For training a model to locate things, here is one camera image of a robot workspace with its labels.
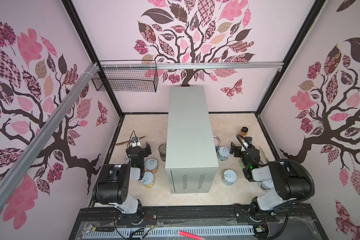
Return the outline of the dark label tin can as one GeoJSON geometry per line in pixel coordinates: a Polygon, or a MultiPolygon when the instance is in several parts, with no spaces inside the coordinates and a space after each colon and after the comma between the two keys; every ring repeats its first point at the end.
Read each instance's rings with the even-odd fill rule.
{"type": "Polygon", "coordinates": [[[167,152],[167,144],[166,143],[161,144],[159,146],[159,153],[160,153],[160,158],[163,162],[166,161],[166,152],[167,152]]]}

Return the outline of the blue label tin can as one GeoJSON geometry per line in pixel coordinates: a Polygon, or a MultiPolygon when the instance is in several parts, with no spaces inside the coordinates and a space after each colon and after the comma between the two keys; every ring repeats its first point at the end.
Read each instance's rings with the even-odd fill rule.
{"type": "Polygon", "coordinates": [[[221,140],[217,136],[213,136],[213,140],[214,140],[215,150],[216,150],[216,152],[218,152],[218,150],[220,148],[221,140]]]}

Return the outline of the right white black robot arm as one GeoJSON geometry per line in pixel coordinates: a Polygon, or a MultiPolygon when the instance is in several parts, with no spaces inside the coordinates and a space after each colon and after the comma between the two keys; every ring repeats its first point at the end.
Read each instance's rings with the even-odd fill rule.
{"type": "Polygon", "coordinates": [[[265,194],[252,199],[248,212],[254,221],[278,208],[304,202],[315,194],[312,176],[294,160],[280,159],[263,164],[260,150],[245,144],[237,146],[231,143],[230,153],[244,165],[242,171],[249,182],[273,183],[265,194]]]}

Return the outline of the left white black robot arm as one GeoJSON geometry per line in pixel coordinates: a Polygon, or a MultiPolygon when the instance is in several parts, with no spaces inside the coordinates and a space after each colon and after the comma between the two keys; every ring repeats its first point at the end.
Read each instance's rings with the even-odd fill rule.
{"type": "Polygon", "coordinates": [[[144,178],[145,158],[151,153],[149,144],[145,148],[133,144],[126,149],[129,163],[105,164],[92,192],[93,202],[113,206],[133,225],[140,224],[144,218],[142,203],[129,195],[129,185],[131,181],[141,181],[144,178]]]}

